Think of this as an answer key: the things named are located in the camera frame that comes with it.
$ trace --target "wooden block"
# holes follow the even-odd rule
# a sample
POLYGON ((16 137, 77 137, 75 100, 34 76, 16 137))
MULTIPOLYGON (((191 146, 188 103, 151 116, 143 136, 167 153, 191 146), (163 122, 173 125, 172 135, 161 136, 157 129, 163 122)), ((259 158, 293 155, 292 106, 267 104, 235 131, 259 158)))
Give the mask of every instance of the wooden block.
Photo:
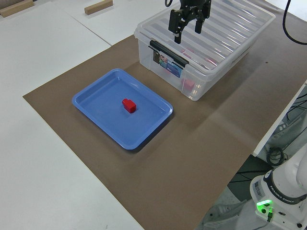
POLYGON ((84 11, 87 15, 95 13, 97 11, 103 10, 107 7, 113 6, 113 0, 104 0, 94 5, 84 8, 84 11))
POLYGON ((2 15, 2 17, 5 18, 19 11, 23 11, 31 6, 34 6, 33 0, 24 0, 12 6, 8 6, 6 8, 1 9, 0 14, 2 15))

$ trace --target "black handle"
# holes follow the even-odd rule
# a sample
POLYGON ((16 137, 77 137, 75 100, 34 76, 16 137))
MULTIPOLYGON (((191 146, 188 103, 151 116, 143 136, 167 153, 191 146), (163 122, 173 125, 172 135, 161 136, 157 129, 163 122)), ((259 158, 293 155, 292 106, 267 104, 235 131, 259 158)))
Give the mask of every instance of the black handle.
POLYGON ((163 53, 169 55, 176 63, 179 65, 185 67, 186 64, 189 62, 185 59, 183 59, 181 56, 175 54, 173 51, 166 48, 164 45, 158 43, 157 41, 151 40, 149 43, 153 48, 155 48, 158 51, 162 51, 163 53))

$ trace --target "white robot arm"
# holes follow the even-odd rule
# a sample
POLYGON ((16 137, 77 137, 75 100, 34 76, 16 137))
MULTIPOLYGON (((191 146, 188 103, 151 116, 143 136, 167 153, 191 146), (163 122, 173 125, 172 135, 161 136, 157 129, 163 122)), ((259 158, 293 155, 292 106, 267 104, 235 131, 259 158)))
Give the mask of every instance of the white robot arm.
POLYGON ((307 226, 307 144, 289 161, 255 177, 250 193, 256 214, 284 230, 307 226))

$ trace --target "green light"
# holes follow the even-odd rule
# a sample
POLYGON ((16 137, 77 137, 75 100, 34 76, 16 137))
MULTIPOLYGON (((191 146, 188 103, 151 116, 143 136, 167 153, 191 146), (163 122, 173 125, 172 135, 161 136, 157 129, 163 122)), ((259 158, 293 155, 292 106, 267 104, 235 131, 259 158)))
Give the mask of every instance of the green light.
POLYGON ((259 206, 270 204, 270 203, 272 203, 271 200, 264 200, 264 201, 258 202, 257 206, 259 207, 259 206))

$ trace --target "blue tray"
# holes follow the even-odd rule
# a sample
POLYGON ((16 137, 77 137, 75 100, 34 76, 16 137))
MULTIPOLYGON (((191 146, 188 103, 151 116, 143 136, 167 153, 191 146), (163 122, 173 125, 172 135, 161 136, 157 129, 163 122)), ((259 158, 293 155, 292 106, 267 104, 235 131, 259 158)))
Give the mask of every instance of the blue tray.
POLYGON ((114 69, 74 95, 72 103, 127 150, 137 148, 173 112, 172 105, 122 69, 114 69), (136 103, 130 114, 123 99, 136 103))

